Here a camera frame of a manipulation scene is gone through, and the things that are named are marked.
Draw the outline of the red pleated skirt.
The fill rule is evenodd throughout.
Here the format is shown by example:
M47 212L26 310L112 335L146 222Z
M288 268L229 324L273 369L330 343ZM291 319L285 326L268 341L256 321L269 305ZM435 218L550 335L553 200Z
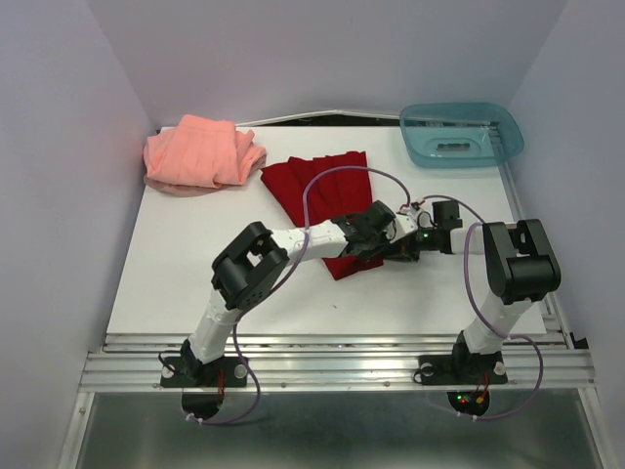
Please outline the red pleated skirt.
M292 223L304 226L303 195L308 196L313 225L331 218L356 214L372 203L364 151L314 157L291 156L262 170L261 181L286 212Z

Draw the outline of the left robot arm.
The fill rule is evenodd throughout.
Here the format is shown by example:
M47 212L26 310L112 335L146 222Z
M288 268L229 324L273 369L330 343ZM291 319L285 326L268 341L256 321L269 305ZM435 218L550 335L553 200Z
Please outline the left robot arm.
M267 300L298 263L368 260L390 244L395 219L387 205L375 201L362 213L309 228L272 231L261 222L248 225L212 264L208 305L181 349L185 376L197 385L210 383L240 317Z

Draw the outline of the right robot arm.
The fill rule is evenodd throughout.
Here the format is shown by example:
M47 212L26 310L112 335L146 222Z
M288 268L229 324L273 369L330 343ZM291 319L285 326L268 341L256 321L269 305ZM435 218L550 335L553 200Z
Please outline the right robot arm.
M460 217L465 203L448 196L432 196L431 221L421 224L421 205L412 204L401 215L414 228L391 228L392 242L382 251L385 259L416 262L421 253L482 256L488 292L477 302L465 289L475 319L463 329L447 355L422 355L416 382L426 386L507 381L502 356L504 343L515 338L513 328L521 316L557 290L562 274L542 223L537 219L513 224L478 220L468 228Z

